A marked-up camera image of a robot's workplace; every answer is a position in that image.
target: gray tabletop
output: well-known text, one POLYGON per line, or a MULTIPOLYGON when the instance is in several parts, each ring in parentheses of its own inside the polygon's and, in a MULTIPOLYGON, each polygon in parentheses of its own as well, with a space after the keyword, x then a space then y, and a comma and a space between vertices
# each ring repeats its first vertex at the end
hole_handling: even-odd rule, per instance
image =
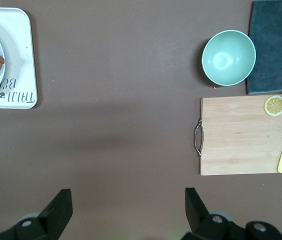
POLYGON ((248 33, 251 0, 10 0, 31 20, 38 103, 0 109, 0 232, 70 188, 60 239, 178 240, 185 188, 242 227, 282 232, 282 174, 201 176, 193 128, 208 39, 248 33))

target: lemon slice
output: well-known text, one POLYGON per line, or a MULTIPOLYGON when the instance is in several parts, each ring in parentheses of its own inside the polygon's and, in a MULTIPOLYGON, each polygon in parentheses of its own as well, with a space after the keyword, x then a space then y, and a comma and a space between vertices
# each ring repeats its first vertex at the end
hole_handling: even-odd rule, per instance
POLYGON ((265 112, 270 116, 282 114, 282 96, 274 95, 269 97, 264 104, 265 112))

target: cutting board handle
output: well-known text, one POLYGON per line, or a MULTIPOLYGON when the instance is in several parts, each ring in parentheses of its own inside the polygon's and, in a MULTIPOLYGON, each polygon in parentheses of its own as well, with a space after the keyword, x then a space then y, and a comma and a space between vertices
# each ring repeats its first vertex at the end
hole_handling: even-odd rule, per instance
POLYGON ((204 138, 204 132, 203 132, 203 126, 202 126, 202 119, 200 118, 195 129, 194 129, 194 147, 195 150, 197 151, 198 156, 202 156, 202 146, 203 146, 203 138, 204 138), (200 148, 198 148, 198 144, 197 144, 197 131, 198 129, 201 128, 201 144, 200 144, 200 148))

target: wooden cutting board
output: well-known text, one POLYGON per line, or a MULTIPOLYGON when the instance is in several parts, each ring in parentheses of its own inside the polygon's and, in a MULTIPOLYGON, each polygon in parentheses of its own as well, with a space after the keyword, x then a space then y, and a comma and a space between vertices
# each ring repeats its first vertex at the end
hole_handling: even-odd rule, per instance
POLYGON ((278 173, 282 114, 264 111, 273 95, 202 99, 201 175, 278 173))

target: napkin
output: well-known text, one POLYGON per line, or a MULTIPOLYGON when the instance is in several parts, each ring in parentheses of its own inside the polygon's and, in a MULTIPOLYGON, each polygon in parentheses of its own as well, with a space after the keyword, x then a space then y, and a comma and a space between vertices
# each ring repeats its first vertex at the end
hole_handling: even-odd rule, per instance
POLYGON ((248 94, 282 91, 282 0, 256 0, 249 37, 256 62, 247 78, 248 94))

